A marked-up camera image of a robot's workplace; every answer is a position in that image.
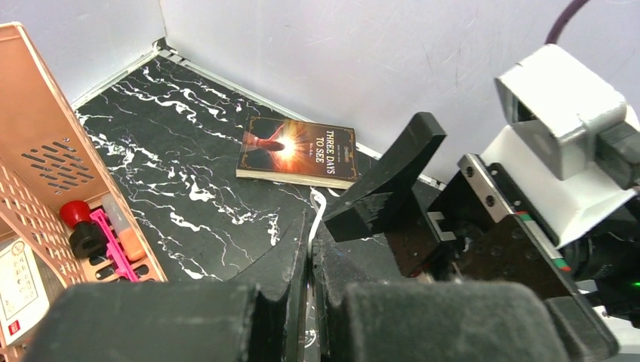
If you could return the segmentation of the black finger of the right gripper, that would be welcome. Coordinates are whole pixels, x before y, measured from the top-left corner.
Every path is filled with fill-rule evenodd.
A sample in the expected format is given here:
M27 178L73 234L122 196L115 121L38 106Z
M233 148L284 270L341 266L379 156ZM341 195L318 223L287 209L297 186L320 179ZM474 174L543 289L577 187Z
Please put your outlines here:
M334 240L389 230L445 137L432 113L416 113L378 162L328 206L323 221Z

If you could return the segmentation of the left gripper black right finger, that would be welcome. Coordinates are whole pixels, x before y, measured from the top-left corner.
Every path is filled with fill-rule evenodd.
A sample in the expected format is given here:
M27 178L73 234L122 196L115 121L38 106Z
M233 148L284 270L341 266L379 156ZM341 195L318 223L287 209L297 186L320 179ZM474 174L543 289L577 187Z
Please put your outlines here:
M312 246L323 361L603 361L620 345L569 296L506 282L383 283L324 227Z

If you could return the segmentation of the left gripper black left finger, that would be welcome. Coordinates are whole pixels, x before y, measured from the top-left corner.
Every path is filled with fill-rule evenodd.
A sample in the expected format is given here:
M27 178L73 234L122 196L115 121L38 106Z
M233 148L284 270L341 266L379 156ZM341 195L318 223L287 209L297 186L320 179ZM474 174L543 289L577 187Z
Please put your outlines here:
M302 361L308 216L228 281L76 284L27 361Z

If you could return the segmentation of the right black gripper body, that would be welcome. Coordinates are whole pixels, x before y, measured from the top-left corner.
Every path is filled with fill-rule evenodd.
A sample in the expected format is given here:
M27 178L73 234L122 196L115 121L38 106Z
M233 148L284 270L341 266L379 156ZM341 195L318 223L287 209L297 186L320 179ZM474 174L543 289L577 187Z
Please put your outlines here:
M459 166L429 206L409 197L387 229L401 275L516 282L543 300L573 296L639 326L638 197L561 246L500 164L468 154Z

